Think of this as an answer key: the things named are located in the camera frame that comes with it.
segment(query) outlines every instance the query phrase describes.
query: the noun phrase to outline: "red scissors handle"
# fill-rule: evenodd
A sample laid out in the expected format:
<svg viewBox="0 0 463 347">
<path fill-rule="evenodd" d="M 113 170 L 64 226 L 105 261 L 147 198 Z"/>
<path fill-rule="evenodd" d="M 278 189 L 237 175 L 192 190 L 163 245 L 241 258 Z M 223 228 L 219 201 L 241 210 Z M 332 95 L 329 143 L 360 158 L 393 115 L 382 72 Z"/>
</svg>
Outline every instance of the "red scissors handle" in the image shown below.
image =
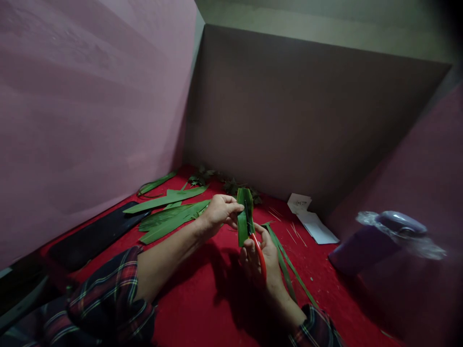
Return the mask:
<svg viewBox="0 0 463 347">
<path fill-rule="evenodd" d="M 265 286 L 265 283 L 267 282 L 267 267 L 265 266 L 264 254 L 262 253 L 262 249 L 260 249 L 260 245 L 259 245 L 259 242 L 257 241 L 256 234 L 251 234 L 250 238 L 256 244 L 256 251 L 259 256 L 259 261 L 260 261 L 260 272 L 262 274 L 263 286 Z"/>
</svg>

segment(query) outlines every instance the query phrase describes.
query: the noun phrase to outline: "scissors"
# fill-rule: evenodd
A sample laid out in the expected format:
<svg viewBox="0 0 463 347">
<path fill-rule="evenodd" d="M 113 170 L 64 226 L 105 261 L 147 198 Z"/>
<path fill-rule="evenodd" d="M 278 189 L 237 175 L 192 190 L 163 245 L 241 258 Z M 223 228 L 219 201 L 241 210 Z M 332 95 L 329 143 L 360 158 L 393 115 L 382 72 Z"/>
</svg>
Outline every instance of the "scissors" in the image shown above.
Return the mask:
<svg viewBox="0 0 463 347">
<path fill-rule="evenodd" d="M 256 234 L 251 231 L 251 223 L 248 221 L 250 220 L 249 218 L 249 212 L 247 209 L 247 202 L 245 200 L 245 212 L 246 212 L 246 221 L 247 221 L 247 234 L 250 239 L 252 239 L 256 245 L 256 252 L 259 256 L 259 261 L 260 261 L 260 272 L 262 274 L 262 279 L 263 279 L 263 286 L 265 286 L 265 282 L 267 281 L 267 268 L 265 266 L 265 259 L 264 259 L 264 254 L 262 253 L 262 249 L 260 249 L 259 242 L 257 241 Z"/>
</svg>

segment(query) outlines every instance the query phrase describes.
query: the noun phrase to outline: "long green leaf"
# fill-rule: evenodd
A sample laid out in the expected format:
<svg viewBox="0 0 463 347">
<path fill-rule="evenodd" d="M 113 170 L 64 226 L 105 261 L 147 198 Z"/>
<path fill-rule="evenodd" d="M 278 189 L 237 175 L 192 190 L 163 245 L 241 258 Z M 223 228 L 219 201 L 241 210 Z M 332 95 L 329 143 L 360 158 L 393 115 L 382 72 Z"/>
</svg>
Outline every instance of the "long green leaf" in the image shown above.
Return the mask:
<svg viewBox="0 0 463 347">
<path fill-rule="evenodd" d="M 272 240 L 273 242 L 275 243 L 275 245 L 278 247 L 278 249 L 283 253 L 283 256 L 285 257 L 286 259 L 286 262 L 288 263 L 289 267 L 291 268 L 291 270 L 293 270 L 294 272 L 294 275 L 296 276 L 296 278 L 298 279 L 298 282 L 299 284 L 301 285 L 301 287 L 304 289 L 307 297 L 309 298 L 310 302 L 312 302 L 312 305 L 314 305 L 316 308 L 320 308 L 316 302 L 316 300 L 313 298 L 312 294 L 310 294 L 310 292 L 307 290 L 307 287 L 305 286 L 304 282 L 302 281 L 302 279 L 300 278 L 299 276 L 299 273 L 297 272 L 296 268 L 294 267 L 293 263 L 291 263 L 291 260 L 289 260 L 289 257 L 288 255 L 286 254 L 286 251 L 285 249 L 283 248 L 283 246 L 281 245 L 281 242 L 280 240 L 277 238 L 277 236 L 275 235 L 274 231 L 272 230 L 272 228 L 269 226 L 268 227 L 268 230 L 270 232 L 270 236 L 272 236 Z"/>
<path fill-rule="evenodd" d="M 147 233 L 145 236 L 140 238 L 140 241 L 142 241 L 144 244 L 149 244 L 159 240 L 168 233 L 177 229 L 182 224 L 192 220 L 193 217 L 205 206 L 207 206 L 210 201 L 211 200 L 204 200 L 194 204 L 193 206 L 187 208 L 186 210 L 180 212 L 176 216 L 159 225 L 155 230 Z"/>
<path fill-rule="evenodd" d="M 173 202 L 186 200 L 186 199 L 189 199 L 189 198 L 192 198 L 194 196 L 197 196 L 199 194 L 204 193 L 206 191 L 207 187 L 209 187 L 209 186 L 197 187 L 197 188 L 188 189 L 188 190 L 184 190 L 184 191 L 183 190 L 171 190 L 169 192 L 169 190 L 168 190 L 168 195 L 167 196 L 162 197 L 162 198 L 158 198 L 158 199 L 153 199 L 153 200 L 138 204 L 136 206 L 133 206 L 133 207 L 125 210 L 124 212 L 133 214 L 133 213 L 137 213 L 137 212 L 140 212 L 140 211 L 149 210 L 149 209 L 152 209 L 152 208 L 155 208 L 155 207 L 159 207 L 159 206 L 162 206 L 162 205 L 167 205 L 167 204 L 170 204 L 170 203 L 173 203 Z"/>
<path fill-rule="evenodd" d="M 146 183 L 146 184 L 142 185 L 141 188 L 138 190 L 137 195 L 140 196 L 140 195 L 148 193 L 150 190 L 153 190 L 156 187 L 160 186 L 162 183 L 164 183 L 165 181 L 171 179 L 176 174 L 177 174 L 177 170 L 172 171 L 171 173 L 168 173 L 166 176 L 161 177 L 160 179 L 157 179 L 154 182 L 149 182 L 149 183 Z"/>
<path fill-rule="evenodd" d="M 254 221 L 252 219 L 254 205 L 252 202 L 251 191 L 248 188 L 239 188 L 237 200 L 238 203 L 242 204 L 243 206 L 247 205 L 247 211 L 249 214 L 249 220 L 246 219 L 246 212 L 244 210 L 238 215 L 238 246 L 243 247 L 244 242 L 249 238 L 247 234 L 248 224 L 251 226 L 251 232 L 256 232 L 254 229 Z"/>
<path fill-rule="evenodd" d="M 185 185 L 183 186 L 183 188 L 182 188 L 181 190 L 185 190 L 185 188 L 187 187 L 187 184 L 188 184 L 188 182 L 185 183 Z M 170 208 L 172 208 L 172 207 L 180 206 L 181 204 L 182 204 L 181 201 L 173 202 L 173 203 L 171 203 L 171 204 L 168 204 L 164 209 L 165 209 L 165 210 L 168 210 L 168 209 L 170 209 Z"/>
<path fill-rule="evenodd" d="M 281 254 L 280 248 L 277 246 L 278 239 L 274 234 L 272 228 L 270 227 L 270 223 L 262 224 L 262 226 L 269 231 L 270 237 L 272 238 L 272 241 L 278 250 L 278 263 L 280 264 L 281 271 L 283 272 L 283 277 L 285 278 L 286 287 L 288 287 L 289 296 L 297 304 L 298 300 L 296 298 L 296 293 L 294 292 L 293 283 L 291 282 L 291 277 L 289 276 L 288 268 L 286 267 L 285 260 L 283 259 L 283 255 Z"/>
<path fill-rule="evenodd" d="M 288 255 L 286 254 L 283 246 L 281 245 L 280 241 L 278 240 L 278 238 L 276 237 L 275 235 L 275 238 L 276 240 L 278 241 L 278 248 L 281 250 L 281 252 L 283 253 L 283 256 L 285 257 L 286 259 L 286 262 L 288 263 L 289 267 L 291 268 L 291 270 L 293 270 L 294 272 L 294 275 L 296 275 L 296 278 L 298 279 L 298 282 L 299 284 L 301 285 L 301 287 L 303 288 L 303 290 L 305 291 L 305 294 L 307 295 L 307 297 L 309 298 L 310 302 L 312 303 L 312 305 L 314 305 L 316 308 L 320 308 L 317 304 L 317 302 L 315 301 L 315 299 L 313 298 L 312 294 L 310 294 L 310 292 L 307 290 L 307 287 L 305 286 L 304 282 L 302 281 L 302 279 L 300 278 L 298 272 L 296 271 L 296 268 L 294 267 L 293 263 L 291 263 L 291 260 L 289 260 L 289 257 Z"/>
<path fill-rule="evenodd" d="M 187 208 L 190 208 L 194 204 L 188 204 L 188 205 L 181 205 L 177 207 L 170 208 L 168 210 L 162 210 L 159 212 L 156 212 L 155 214 L 152 214 L 145 219 L 143 219 L 140 223 L 140 227 L 138 228 L 139 231 L 145 232 L 145 231 L 151 231 L 154 227 L 158 226 L 159 224 L 162 224 L 166 220 L 176 216 L 180 212 L 183 212 Z"/>
</svg>

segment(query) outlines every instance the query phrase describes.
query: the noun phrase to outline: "purple container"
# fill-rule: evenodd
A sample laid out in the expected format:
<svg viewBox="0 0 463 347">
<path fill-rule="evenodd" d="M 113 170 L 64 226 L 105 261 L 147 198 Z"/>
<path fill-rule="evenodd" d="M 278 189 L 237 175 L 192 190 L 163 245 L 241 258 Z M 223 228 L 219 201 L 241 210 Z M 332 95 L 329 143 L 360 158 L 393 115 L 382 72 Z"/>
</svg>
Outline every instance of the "purple container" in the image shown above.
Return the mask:
<svg viewBox="0 0 463 347">
<path fill-rule="evenodd" d="M 399 212 L 386 211 L 375 221 L 398 235 L 422 236 L 426 227 Z M 364 226 L 328 256 L 334 268 L 346 275 L 355 276 L 371 266 L 401 250 L 389 235 L 374 226 Z"/>
</svg>

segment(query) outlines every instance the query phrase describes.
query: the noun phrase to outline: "pink wall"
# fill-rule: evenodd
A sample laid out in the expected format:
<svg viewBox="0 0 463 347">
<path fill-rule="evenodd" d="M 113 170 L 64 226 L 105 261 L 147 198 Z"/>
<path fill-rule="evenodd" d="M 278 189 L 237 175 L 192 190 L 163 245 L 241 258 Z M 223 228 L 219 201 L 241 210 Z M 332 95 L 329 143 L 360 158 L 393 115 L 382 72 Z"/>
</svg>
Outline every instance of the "pink wall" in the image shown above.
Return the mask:
<svg viewBox="0 0 463 347">
<path fill-rule="evenodd" d="M 0 0 L 0 268 L 179 165 L 196 12 Z"/>
<path fill-rule="evenodd" d="M 401 252 L 361 277 L 408 346 L 450 346 L 463 275 L 463 85 L 421 120 L 329 216 L 345 240 L 358 211 L 403 212 L 428 227 L 448 256 L 438 262 Z"/>
</svg>

